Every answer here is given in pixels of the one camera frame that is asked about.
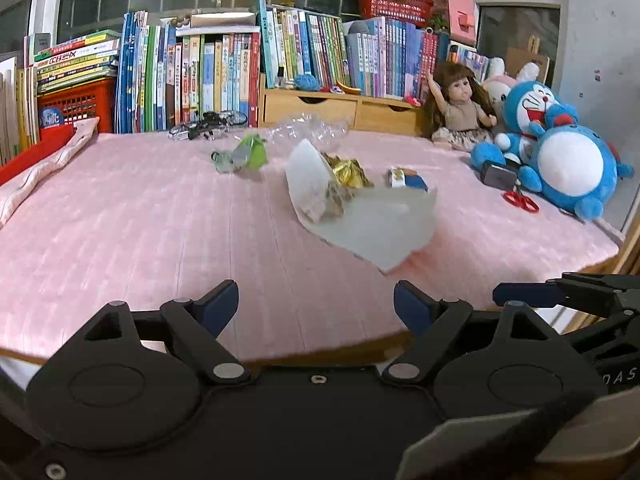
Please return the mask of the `red scissors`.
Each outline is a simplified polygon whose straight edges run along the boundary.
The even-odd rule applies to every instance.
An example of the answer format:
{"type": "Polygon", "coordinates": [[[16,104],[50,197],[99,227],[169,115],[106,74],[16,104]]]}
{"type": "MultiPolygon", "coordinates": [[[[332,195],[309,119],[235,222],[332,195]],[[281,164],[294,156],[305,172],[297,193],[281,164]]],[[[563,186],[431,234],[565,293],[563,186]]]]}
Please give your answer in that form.
{"type": "Polygon", "coordinates": [[[538,204],[524,195],[519,188],[504,192],[502,198],[513,207],[520,208],[530,214],[538,214],[539,212],[538,204]]]}

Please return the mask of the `wooden drawer organizer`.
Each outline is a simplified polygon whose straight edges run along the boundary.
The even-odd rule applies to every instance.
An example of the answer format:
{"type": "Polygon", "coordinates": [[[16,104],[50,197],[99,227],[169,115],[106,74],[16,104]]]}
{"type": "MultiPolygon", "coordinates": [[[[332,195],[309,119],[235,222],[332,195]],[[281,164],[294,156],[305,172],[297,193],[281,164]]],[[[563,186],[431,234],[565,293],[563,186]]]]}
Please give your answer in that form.
{"type": "Polygon", "coordinates": [[[398,136],[422,136],[421,107],[409,103],[326,92],[268,89],[260,75],[258,126],[265,127],[299,115],[317,116],[326,122],[346,122],[350,128],[398,136]]]}

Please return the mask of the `red basket on books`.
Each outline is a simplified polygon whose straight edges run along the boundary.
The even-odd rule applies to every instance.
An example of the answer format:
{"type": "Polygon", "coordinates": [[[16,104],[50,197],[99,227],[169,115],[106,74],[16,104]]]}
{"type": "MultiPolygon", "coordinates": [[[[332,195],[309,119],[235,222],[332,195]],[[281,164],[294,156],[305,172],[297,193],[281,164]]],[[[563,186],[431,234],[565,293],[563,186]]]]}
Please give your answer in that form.
{"type": "Polygon", "coordinates": [[[425,28],[430,21],[433,0],[357,0],[363,18],[393,18],[425,28]]]}

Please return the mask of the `green plastic wrapper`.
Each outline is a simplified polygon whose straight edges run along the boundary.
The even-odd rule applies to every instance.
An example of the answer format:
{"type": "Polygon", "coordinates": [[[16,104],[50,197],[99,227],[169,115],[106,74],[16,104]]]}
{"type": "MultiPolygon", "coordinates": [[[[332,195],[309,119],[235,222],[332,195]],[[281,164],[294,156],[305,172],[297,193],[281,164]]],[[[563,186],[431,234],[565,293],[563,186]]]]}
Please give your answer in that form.
{"type": "Polygon", "coordinates": [[[246,136],[232,151],[213,151],[210,159],[221,174],[258,170],[268,164],[265,140],[259,134],[246,136]]]}

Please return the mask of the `pink white tissue pack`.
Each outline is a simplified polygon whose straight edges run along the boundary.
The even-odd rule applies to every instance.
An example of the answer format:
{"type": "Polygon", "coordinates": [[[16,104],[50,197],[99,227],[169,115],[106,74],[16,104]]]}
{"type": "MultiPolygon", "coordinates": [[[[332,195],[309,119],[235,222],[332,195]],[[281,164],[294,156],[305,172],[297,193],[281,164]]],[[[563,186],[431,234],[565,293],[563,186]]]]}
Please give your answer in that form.
{"type": "Polygon", "coordinates": [[[334,215],[333,198],[327,186],[306,192],[299,199],[296,207],[309,221],[314,223],[319,223],[334,215]]]}

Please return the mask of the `round blue white plush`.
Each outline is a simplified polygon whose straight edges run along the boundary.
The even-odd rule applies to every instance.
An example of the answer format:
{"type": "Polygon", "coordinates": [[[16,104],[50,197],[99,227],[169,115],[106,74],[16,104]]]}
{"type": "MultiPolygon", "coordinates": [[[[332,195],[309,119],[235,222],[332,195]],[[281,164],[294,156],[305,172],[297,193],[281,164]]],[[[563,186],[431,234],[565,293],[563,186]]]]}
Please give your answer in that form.
{"type": "Polygon", "coordinates": [[[546,130],[532,122],[537,138],[529,164],[518,170],[526,190],[539,193],[582,221],[600,218],[617,181],[634,175],[634,167],[620,162],[597,133],[581,125],[546,130]]]}

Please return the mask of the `brown-haired doll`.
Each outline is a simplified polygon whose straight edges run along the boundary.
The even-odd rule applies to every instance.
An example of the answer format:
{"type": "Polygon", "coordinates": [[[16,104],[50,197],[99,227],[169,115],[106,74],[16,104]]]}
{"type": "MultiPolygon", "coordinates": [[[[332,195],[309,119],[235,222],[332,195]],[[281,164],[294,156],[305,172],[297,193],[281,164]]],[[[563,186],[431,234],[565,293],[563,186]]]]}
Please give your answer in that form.
{"type": "Polygon", "coordinates": [[[426,135],[440,148],[469,153],[477,144],[492,143],[498,119],[484,87],[460,63],[439,62],[426,76],[426,135]]]}

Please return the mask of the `stack of flat books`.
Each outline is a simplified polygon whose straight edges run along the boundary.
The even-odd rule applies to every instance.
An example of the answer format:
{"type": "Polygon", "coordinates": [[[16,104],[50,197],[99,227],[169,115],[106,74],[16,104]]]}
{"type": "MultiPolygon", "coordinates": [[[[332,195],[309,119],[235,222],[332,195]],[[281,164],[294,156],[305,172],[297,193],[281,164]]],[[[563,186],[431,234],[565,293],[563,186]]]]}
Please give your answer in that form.
{"type": "Polygon", "coordinates": [[[38,96],[117,75],[120,32],[92,32],[35,55],[38,96]]]}

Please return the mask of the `middle upright book row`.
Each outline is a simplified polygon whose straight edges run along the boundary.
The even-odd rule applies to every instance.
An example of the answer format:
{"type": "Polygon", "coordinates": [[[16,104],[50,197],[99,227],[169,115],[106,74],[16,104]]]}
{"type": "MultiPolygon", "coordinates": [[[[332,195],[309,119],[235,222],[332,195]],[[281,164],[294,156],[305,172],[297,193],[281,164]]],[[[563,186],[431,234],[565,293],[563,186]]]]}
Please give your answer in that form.
{"type": "Polygon", "coordinates": [[[158,22],[146,11],[125,14],[114,131],[167,131],[215,115],[257,127],[260,50],[262,33],[250,11],[158,22]]]}

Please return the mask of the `small gold candy wrapper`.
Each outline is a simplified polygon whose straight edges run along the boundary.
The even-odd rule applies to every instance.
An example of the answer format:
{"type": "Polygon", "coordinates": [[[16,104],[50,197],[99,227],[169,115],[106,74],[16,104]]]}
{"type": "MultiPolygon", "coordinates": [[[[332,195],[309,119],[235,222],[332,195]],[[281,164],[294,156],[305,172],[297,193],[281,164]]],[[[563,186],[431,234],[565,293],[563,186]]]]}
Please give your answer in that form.
{"type": "Polygon", "coordinates": [[[373,188],[374,184],[367,177],[357,159],[342,159],[336,155],[322,154],[341,185],[348,188],[373,188]]]}

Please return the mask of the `grey black small device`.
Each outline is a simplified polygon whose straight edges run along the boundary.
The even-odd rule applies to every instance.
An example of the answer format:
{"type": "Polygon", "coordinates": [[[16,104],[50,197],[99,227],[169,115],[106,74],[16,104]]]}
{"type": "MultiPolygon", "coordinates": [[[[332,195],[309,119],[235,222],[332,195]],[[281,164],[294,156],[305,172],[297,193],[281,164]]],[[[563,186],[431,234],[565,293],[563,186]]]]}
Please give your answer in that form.
{"type": "Polygon", "coordinates": [[[498,162],[484,162],[480,170],[480,182],[490,188],[498,188],[503,192],[514,189],[518,180],[518,173],[511,167],[498,162]]]}

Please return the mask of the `upright book row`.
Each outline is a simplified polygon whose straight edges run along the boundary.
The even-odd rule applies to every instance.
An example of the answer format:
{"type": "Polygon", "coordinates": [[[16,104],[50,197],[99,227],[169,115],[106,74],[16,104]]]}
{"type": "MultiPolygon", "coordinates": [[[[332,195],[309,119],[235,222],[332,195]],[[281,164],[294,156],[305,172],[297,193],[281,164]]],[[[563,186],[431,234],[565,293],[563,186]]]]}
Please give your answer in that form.
{"type": "Polygon", "coordinates": [[[438,35],[393,18],[344,22],[334,15],[256,0],[262,72],[268,89],[295,89],[313,74],[324,92],[355,90],[414,106],[426,100],[426,74],[435,69],[438,35]]]}
{"type": "Polygon", "coordinates": [[[262,33],[250,11],[158,22],[146,11],[125,14],[114,131],[167,131],[215,115],[257,127],[260,50],[262,33]]]}

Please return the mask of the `blue yarn ball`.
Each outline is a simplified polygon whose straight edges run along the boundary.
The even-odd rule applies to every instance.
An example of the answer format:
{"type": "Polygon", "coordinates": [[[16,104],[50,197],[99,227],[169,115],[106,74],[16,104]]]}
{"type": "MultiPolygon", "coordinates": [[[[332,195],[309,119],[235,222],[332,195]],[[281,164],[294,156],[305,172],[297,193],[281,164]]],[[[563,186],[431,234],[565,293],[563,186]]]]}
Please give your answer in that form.
{"type": "Polygon", "coordinates": [[[298,74],[294,78],[296,90],[305,92],[318,92],[321,89],[320,82],[313,74],[298,74]]]}

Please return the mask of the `left upright book group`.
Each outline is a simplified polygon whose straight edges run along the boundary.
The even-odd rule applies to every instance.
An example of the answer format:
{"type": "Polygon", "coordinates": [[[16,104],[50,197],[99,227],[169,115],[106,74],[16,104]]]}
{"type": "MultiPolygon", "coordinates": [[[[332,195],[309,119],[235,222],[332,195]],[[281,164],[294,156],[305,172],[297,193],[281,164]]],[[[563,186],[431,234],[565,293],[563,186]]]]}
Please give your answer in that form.
{"type": "Polygon", "coordinates": [[[23,38],[23,50],[1,55],[1,165],[40,142],[35,56],[51,45],[48,32],[23,38]]]}

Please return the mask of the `large white paper sheet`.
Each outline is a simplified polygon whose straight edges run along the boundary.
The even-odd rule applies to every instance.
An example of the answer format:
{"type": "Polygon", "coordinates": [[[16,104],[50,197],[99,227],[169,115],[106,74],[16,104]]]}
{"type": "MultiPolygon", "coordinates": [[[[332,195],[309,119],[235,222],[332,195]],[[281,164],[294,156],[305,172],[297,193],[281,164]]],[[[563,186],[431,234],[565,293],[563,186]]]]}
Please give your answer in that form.
{"type": "Polygon", "coordinates": [[[300,142],[285,165],[288,195],[300,224],[335,247],[341,247],[383,272],[397,268],[425,247],[436,228],[437,191],[416,188],[356,188],[341,185],[323,156],[300,142]],[[309,221],[296,207],[315,188],[330,189],[334,215],[309,221]]]}

